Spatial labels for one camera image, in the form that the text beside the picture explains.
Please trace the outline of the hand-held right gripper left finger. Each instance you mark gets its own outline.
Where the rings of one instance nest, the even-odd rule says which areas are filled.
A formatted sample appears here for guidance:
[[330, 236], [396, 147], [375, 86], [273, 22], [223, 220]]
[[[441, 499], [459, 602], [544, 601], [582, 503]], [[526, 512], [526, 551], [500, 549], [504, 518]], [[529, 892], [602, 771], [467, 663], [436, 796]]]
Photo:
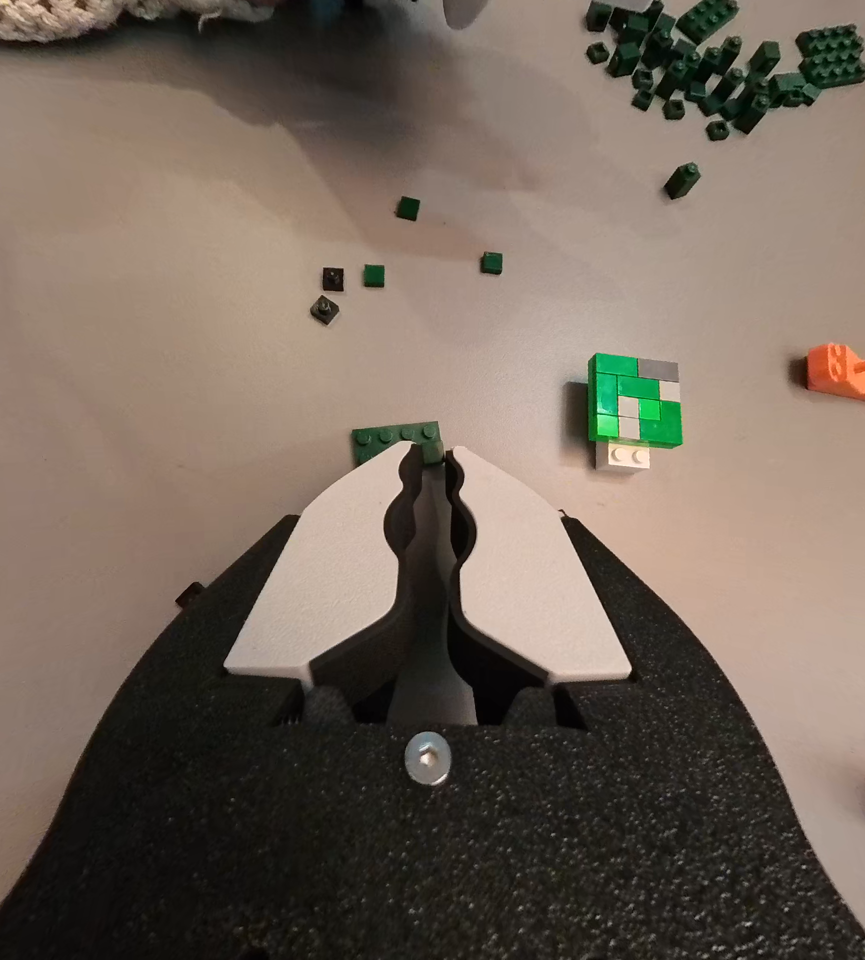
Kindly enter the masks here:
[[350, 707], [393, 685], [420, 632], [409, 569], [424, 457], [395, 442], [299, 515], [224, 660], [234, 676], [331, 688]]

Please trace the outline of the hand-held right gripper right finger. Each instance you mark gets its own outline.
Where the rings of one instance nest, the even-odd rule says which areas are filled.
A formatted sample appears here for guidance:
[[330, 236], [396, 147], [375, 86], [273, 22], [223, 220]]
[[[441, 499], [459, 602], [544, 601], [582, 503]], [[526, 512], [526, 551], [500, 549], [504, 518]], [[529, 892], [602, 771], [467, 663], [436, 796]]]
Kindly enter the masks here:
[[448, 451], [445, 469], [447, 647], [476, 723], [503, 723], [523, 690], [629, 681], [631, 660], [560, 511], [468, 447]]

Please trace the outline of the dark green lego plate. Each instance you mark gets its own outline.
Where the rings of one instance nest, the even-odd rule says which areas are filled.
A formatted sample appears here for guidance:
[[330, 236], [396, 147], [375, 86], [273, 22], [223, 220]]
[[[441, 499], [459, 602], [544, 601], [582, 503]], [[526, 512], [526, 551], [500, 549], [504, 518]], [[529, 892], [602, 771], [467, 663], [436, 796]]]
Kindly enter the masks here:
[[739, 2], [735, 0], [697, 1], [675, 22], [675, 27], [691, 43], [707, 42], [737, 17]]
[[360, 466], [400, 442], [421, 448], [427, 441], [442, 441], [437, 421], [361, 427], [351, 433], [354, 464]]

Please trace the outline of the person's left forearm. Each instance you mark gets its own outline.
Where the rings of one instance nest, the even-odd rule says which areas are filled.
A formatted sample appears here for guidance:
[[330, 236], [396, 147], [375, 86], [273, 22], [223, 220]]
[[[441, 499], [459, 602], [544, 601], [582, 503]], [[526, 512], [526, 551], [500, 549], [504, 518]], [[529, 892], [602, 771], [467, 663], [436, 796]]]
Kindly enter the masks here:
[[273, 6], [249, 1], [0, 1], [0, 41], [51, 43], [106, 30], [125, 15], [146, 21], [188, 14], [258, 23]]

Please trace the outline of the bright green lego assembly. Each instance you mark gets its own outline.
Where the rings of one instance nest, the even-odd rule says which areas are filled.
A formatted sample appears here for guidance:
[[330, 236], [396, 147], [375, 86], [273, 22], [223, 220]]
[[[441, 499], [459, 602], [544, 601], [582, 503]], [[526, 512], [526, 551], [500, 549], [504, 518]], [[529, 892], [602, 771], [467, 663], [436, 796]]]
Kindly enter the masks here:
[[654, 450], [683, 445], [676, 362], [595, 353], [587, 365], [587, 407], [594, 468], [601, 473], [646, 472]]

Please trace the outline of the pile of dark green bricks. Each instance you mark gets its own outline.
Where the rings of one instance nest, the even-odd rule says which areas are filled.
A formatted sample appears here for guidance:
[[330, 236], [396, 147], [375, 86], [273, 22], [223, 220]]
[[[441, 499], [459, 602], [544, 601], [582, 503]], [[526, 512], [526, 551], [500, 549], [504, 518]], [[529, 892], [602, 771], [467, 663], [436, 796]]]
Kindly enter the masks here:
[[628, 80], [633, 109], [646, 113], [656, 104], [666, 121], [677, 122], [692, 104], [708, 120], [707, 138], [716, 142], [733, 131], [749, 133], [770, 111], [811, 106], [827, 90], [807, 82], [799, 67], [779, 73], [782, 49], [774, 40], [763, 41], [740, 65], [744, 41], [739, 34], [714, 42], [736, 17], [704, 43], [690, 42], [676, 22], [695, 3], [675, 15], [661, 1], [639, 7], [589, 2], [586, 30], [609, 33], [614, 44], [596, 40], [585, 56], [591, 65], [604, 66], [608, 77]]

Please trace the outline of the orange brick separator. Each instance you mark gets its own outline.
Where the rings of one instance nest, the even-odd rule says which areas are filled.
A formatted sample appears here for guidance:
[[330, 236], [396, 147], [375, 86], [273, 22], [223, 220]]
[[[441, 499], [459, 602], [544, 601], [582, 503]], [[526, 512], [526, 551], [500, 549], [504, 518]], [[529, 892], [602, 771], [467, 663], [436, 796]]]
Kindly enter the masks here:
[[813, 347], [807, 355], [809, 390], [865, 402], [865, 359], [840, 343]]

